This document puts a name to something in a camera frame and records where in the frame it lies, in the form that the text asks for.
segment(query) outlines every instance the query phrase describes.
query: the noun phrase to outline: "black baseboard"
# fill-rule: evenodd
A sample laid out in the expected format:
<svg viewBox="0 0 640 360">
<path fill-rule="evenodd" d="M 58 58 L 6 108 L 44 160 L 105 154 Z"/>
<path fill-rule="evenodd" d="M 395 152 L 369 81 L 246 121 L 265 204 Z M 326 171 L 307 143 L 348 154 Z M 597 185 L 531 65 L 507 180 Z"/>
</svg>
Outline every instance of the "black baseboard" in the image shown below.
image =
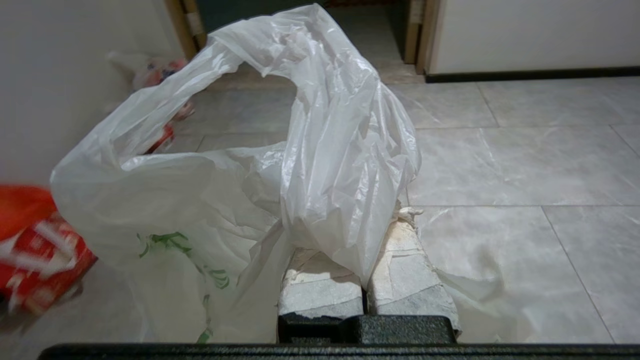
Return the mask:
<svg viewBox="0 0 640 360">
<path fill-rule="evenodd" d="M 430 74 L 425 75 L 424 78 L 427 83 L 460 83 L 467 81 L 608 78 L 613 76 L 640 76 L 640 66 L 595 69 L 460 72 L 457 74 Z"/>
</svg>

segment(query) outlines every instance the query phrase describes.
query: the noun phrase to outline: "red item in bag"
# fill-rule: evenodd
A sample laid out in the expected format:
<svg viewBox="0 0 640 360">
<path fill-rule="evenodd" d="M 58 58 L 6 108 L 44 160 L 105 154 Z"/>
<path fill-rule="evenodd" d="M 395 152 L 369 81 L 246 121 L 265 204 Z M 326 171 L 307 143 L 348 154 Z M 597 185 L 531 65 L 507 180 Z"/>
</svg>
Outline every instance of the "red item in bag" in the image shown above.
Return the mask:
<svg viewBox="0 0 640 360">
<path fill-rule="evenodd" d="M 47 190 L 0 186 L 0 291 L 11 310 L 43 313 L 95 260 Z"/>
</svg>

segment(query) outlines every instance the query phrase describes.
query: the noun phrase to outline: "white plastic bag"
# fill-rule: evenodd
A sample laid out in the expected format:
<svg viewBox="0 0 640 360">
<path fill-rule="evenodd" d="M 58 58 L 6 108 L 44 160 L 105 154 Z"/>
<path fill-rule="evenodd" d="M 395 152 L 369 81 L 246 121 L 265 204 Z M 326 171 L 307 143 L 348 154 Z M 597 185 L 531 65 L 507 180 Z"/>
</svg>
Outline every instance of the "white plastic bag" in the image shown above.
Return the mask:
<svg viewBox="0 0 640 360">
<path fill-rule="evenodd" d="M 298 87 L 286 143 L 139 156 L 193 94 L 244 61 Z M 311 5 L 211 33 L 180 72 L 98 124 L 51 186 L 94 253 L 129 276 L 159 340 L 268 342 L 291 244 L 366 284 L 419 167 L 404 108 Z"/>
</svg>

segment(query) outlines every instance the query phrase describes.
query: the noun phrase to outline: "red package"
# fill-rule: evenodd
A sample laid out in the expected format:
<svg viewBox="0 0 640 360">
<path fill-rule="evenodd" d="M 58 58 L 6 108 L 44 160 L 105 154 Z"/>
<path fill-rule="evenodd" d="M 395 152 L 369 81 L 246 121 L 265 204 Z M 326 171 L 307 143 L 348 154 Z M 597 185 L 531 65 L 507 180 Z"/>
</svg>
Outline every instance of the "red package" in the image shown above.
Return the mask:
<svg viewBox="0 0 640 360">
<path fill-rule="evenodd" d="M 0 291 L 11 310 L 43 313 L 95 260 L 47 190 L 0 186 Z"/>
</svg>

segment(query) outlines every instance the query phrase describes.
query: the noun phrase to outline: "white wall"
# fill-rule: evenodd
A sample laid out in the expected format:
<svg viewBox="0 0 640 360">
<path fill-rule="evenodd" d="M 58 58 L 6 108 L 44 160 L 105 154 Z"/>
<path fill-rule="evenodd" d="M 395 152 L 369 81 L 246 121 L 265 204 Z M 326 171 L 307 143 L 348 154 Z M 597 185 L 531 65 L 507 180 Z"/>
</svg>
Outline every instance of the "white wall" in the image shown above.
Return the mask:
<svg viewBox="0 0 640 360">
<path fill-rule="evenodd" d="M 431 73 L 640 65 L 639 0 L 442 0 Z"/>
<path fill-rule="evenodd" d="M 128 81 L 106 53 L 182 56 L 163 4 L 0 3 L 0 183 L 48 184 L 53 166 L 102 120 L 104 108 L 127 97 Z"/>
</svg>

